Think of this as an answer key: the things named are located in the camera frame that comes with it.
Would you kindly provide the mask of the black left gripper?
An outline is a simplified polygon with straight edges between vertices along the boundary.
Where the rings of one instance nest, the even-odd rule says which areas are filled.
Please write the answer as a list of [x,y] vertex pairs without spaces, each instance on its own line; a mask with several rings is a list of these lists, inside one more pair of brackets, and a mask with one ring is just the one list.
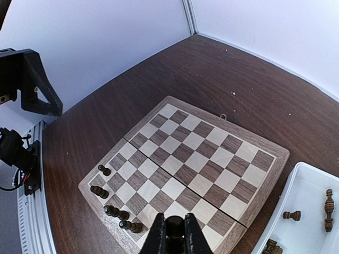
[[41,115],[61,116],[63,103],[52,87],[40,55],[31,49],[1,50],[1,104],[16,101],[21,108]]

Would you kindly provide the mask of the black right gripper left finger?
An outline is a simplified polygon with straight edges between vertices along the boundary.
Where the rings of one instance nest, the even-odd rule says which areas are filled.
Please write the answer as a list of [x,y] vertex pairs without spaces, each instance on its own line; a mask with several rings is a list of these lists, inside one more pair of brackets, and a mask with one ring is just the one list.
[[164,213],[158,213],[140,254],[164,254],[166,251],[166,222]]

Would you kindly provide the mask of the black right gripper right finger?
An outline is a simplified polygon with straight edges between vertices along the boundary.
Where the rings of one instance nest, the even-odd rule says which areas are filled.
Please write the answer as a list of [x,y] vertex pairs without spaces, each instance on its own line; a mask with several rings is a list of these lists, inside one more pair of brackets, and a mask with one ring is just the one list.
[[188,213],[184,219],[184,245],[185,253],[212,253],[193,213]]

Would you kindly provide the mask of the dark chess rook small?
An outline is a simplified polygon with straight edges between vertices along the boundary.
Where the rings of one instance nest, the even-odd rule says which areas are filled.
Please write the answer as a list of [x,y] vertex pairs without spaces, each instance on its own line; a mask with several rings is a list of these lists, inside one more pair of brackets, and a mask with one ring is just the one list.
[[184,253],[184,220],[172,215],[166,220],[166,253]]

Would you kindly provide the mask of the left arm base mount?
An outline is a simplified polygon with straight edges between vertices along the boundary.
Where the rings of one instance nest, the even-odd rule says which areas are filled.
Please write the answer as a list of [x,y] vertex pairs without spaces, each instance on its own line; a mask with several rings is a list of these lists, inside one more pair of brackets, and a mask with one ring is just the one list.
[[27,149],[20,147],[13,165],[27,176],[24,183],[25,196],[35,193],[41,188],[40,141],[36,140]]

